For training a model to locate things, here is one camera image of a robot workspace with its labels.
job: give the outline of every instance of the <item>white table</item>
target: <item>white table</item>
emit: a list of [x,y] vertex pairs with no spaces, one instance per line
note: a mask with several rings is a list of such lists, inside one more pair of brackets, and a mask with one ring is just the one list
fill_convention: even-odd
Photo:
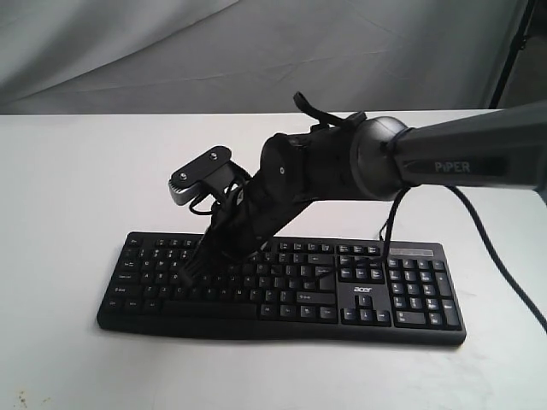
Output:
[[[477,113],[392,114],[424,126]],[[547,408],[545,334],[467,211],[438,187],[404,199],[394,238],[444,245],[468,329],[458,349],[98,329],[95,314],[128,232],[208,224],[173,204],[173,170],[223,144],[254,172],[268,137],[310,124],[300,114],[0,117],[0,408]],[[527,191],[465,191],[509,270],[547,313],[545,205]],[[373,238],[390,206],[316,203],[281,234]]]

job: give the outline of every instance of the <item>wire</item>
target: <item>wire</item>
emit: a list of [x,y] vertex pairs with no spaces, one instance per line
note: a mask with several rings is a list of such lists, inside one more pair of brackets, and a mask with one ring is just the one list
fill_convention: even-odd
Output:
[[545,332],[547,333],[547,319],[541,314],[541,312],[539,311],[535,303],[532,301],[532,299],[530,299],[530,297],[526,294],[526,292],[519,286],[515,278],[511,276],[511,274],[507,270],[507,267],[505,267],[502,260],[499,258],[499,255],[494,249],[494,246],[492,245],[492,242],[490,238],[488,237],[488,234],[486,233],[486,229],[482,225],[479,214],[477,214],[477,211],[474,208],[473,204],[463,194],[463,192],[461,192],[455,186],[447,186],[446,188],[451,190],[452,193],[456,195],[460,199],[460,201],[463,202],[463,205],[465,206],[465,208],[468,209],[468,212],[471,215],[471,219],[475,223],[475,226],[477,226],[477,231],[479,232],[480,238],[482,239],[482,242],[485,244],[486,250],[488,251],[488,254],[494,261],[494,264],[496,265],[497,269],[505,278],[505,280],[507,280],[507,283],[509,284],[509,286],[513,288],[513,290],[519,296],[519,298],[524,302],[524,304],[528,307],[528,309],[530,309],[530,312],[532,312],[532,314],[538,320],[539,324],[541,324],[541,326],[544,328]]

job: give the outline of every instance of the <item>black keyboard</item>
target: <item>black keyboard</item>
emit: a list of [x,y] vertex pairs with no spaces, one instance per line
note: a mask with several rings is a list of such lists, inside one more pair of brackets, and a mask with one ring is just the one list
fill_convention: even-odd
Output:
[[458,345],[462,313],[438,243],[275,237],[194,287],[177,271],[196,234],[127,236],[97,314],[103,329],[214,339],[338,339]]

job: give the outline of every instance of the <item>gray fabric backdrop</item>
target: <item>gray fabric backdrop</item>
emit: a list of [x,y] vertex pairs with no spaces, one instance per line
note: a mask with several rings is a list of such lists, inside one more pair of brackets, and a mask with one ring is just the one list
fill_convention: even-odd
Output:
[[[11,61],[8,75],[0,70],[0,113],[286,112],[296,90],[334,111],[483,108],[526,6],[51,1],[72,10],[57,16],[64,23],[49,36],[55,41],[28,48],[24,38],[0,40],[9,46],[0,44],[0,67],[4,55]],[[48,11],[43,0],[26,3]]]

